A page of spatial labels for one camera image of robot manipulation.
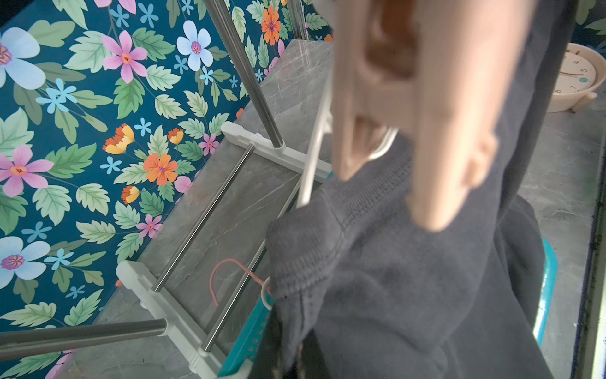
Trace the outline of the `dark grey t-shirt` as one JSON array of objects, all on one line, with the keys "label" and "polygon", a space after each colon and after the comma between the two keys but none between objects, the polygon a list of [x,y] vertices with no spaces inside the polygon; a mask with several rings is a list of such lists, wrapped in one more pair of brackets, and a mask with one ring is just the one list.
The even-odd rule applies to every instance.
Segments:
[{"label": "dark grey t-shirt", "polygon": [[410,217],[404,137],[269,226],[273,308],[250,377],[552,377],[533,335],[544,246],[519,188],[577,5],[538,3],[496,161],[444,231]]}]

